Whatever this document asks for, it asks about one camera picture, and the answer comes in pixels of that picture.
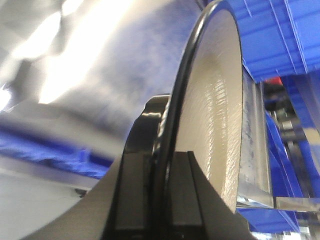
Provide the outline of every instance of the blue plastic crate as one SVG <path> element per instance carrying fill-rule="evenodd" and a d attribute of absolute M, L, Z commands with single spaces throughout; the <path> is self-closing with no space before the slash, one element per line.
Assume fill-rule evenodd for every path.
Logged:
<path fill-rule="evenodd" d="M 305 168 L 310 178 L 314 196 L 320 198 L 320 175 L 312 158 L 310 145 L 308 141 L 305 140 L 299 142 L 299 147 L 304 159 Z"/>
<path fill-rule="evenodd" d="M 237 210 L 249 222 L 250 231 L 259 233 L 300 232 L 296 214 L 292 211 L 276 209 Z"/>
<path fill-rule="evenodd" d="M 319 0 L 227 0 L 255 81 L 320 69 Z"/>

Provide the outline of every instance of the white surface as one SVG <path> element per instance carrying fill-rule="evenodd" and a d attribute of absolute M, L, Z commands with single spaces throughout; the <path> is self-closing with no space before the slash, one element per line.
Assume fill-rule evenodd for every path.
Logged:
<path fill-rule="evenodd" d="M 242 59 L 231 14 L 218 12 L 198 47 L 176 151 L 194 151 L 209 182 L 235 211 L 243 111 Z"/>
<path fill-rule="evenodd" d="M 0 174 L 0 240 L 18 240 L 77 203 L 74 189 Z"/>

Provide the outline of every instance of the blue container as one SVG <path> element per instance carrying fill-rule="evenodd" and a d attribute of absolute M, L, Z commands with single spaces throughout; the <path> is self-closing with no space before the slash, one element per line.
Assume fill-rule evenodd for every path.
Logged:
<path fill-rule="evenodd" d="M 228 0 L 254 80 L 320 69 L 319 0 Z"/>
<path fill-rule="evenodd" d="M 250 231 L 259 233 L 300 232 L 296 214 L 276 209 L 237 210 L 249 222 Z"/>

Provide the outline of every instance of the blue storage bin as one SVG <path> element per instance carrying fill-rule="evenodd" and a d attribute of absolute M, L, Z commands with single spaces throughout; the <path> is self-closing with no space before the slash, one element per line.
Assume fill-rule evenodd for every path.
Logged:
<path fill-rule="evenodd" d="M 304 159 L 305 168 L 308 172 L 314 196 L 320 198 L 320 175 L 316 169 L 311 155 L 311 148 L 308 141 L 300 141 L 299 147 Z"/>
<path fill-rule="evenodd" d="M 300 232 L 296 214 L 292 211 L 276 209 L 237 210 L 249 222 L 250 231 L 259 233 Z"/>
<path fill-rule="evenodd" d="M 254 80 L 320 69 L 319 0 L 228 0 Z"/>
<path fill-rule="evenodd" d="M 320 131 L 320 71 L 282 77 L 282 82 L 302 126 Z"/>

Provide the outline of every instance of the red object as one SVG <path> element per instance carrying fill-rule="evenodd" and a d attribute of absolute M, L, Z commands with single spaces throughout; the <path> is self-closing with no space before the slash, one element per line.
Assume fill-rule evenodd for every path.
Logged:
<path fill-rule="evenodd" d="M 281 78 L 279 76 L 275 76 L 266 81 L 269 84 L 282 85 Z"/>

